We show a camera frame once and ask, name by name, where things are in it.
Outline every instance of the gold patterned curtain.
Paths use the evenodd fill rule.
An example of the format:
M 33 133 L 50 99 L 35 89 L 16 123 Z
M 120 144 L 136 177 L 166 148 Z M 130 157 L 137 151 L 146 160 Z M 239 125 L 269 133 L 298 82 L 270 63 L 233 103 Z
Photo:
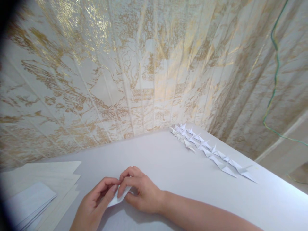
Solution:
M 1 53 L 1 166 L 15 167 L 193 122 L 255 159 L 284 1 L 28 0 Z M 267 124 L 308 106 L 308 1 L 276 29 L 281 68 Z

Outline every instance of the table surface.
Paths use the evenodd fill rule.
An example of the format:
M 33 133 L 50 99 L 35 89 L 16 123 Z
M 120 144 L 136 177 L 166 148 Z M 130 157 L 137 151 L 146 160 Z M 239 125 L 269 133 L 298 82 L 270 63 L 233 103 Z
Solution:
M 228 155 L 249 172 L 257 184 L 231 170 L 238 178 L 222 172 L 203 152 L 189 151 L 167 129 L 102 147 L 83 150 L 44 162 L 74 161 L 82 163 L 78 197 L 56 230 L 69 230 L 82 198 L 103 177 L 119 177 L 136 165 L 162 190 L 202 201 L 230 211 L 263 230 L 307 230 L 308 195 L 258 165 L 198 126 L 204 140 Z M 180 230 L 160 215 L 139 212 L 125 201 L 108 208 L 98 230 Z

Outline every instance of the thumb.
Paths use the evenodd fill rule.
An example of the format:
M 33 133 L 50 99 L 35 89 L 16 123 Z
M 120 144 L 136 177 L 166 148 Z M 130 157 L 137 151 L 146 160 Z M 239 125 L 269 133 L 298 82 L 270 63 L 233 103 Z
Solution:
M 102 199 L 100 204 L 97 207 L 97 211 L 103 215 L 105 210 L 107 209 L 108 204 L 111 202 L 111 200 L 115 197 L 116 191 L 118 189 L 119 185 L 115 184 L 113 185 L 108 192 L 106 193 L 105 197 Z
M 140 198 L 134 196 L 131 192 L 128 192 L 128 194 L 125 196 L 126 202 L 135 207 L 136 209 L 139 209 L 139 199 Z

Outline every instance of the forearm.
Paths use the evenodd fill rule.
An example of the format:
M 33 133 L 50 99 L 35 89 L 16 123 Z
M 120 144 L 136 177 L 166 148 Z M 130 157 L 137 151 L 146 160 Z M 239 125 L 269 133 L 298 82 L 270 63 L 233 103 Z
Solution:
M 260 230 L 228 211 L 168 191 L 159 213 L 185 230 Z

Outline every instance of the wire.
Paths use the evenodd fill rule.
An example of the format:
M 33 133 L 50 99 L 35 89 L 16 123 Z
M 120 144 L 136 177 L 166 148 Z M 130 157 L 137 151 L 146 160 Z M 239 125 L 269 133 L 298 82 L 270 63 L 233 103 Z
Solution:
M 276 22 L 275 22 L 275 24 L 274 24 L 274 27 L 273 27 L 273 29 L 272 29 L 272 32 L 271 32 L 271 34 L 270 34 L 270 38 L 271 38 L 271 40 L 272 40 L 272 42 L 273 42 L 273 44 L 274 44 L 275 50 L 276 50 L 277 68 L 276 68 L 275 78 L 274 78 L 274 80 L 275 80 L 275 86 L 274 86 L 274 89 L 273 89 L 272 97 L 271 97 L 271 99 L 269 100 L 269 103 L 268 103 L 268 105 L 267 105 L 267 109 L 266 109 L 265 115 L 264 115 L 264 117 L 263 117 L 263 125 L 264 125 L 267 129 L 269 129 L 270 131 L 276 133 L 278 136 L 280 136 L 280 137 L 282 137 L 282 138 L 284 138 L 284 139 L 296 141 L 296 142 L 302 143 L 302 144 L 304 144 L 304 145 L 306 145 L 306 146 L 308 147 L 308 144 L 306 144 L 306 143 L 304 143 L 304 142 L 302 142 L 302 141 L 299 141 L 299 140 L 296 140 L 296 139 L 292 139 L 292 138 L 289 138 L 289 137 L 282 136 L 280 133 L 278 133 L 278 132 L 275 131 L 274 129 L 268 127 L 268 126 L 266 125 L 266 122 L 265 122 L 266 117 L 267 117 L 267 115 L 268 115 L 268 113 L 269 113 L 269 111 L 270 111 L 270 106 L 271 106 L 271 104 L 272 104 L 272 102 L 273 102 L 273 98 L 274 98 L 275 93 L 276 93 L 277 82 L 278 82 L 277 74 L 278 74 L 278 70 L 279 70 L 279 68 L 280 68 L 280 60 L 279 60 L 279 56 L 278 56 L 278 45 L 277 45 L 277 42 L 276 42 L 276 40 L 275 40 L 275 38 L 274 38 L 274 33 L 275 33 L 276 26 L 277 26 L 277 24 L 278 24 L 279 18 L 280 18 L 280 16 L 282 15 L 282 12 L 283 12 L 283 10 L 285 9 L 287 3 L 288 3 L 288 0 L 286 0 L 286 2 L 285 2 L 285 4 L 284 4 L 284 6 L 283 6 L 283 8 L 282 8 L 282 10 L 281 10 L 281 12 L 280 12 L 278 18 L 277 18 L 277 20 L 276 20 Z
M 300 182 L 300 181 L 297 181 L 296 179 L 293 179 L 292 177 L 290 177 L 290 175 L 287 175 L 291 180 L 297 182 L 297 183 L 300 183 L 300 184 L 308 184 L 308 183 L 305 183 L 305 182 Z

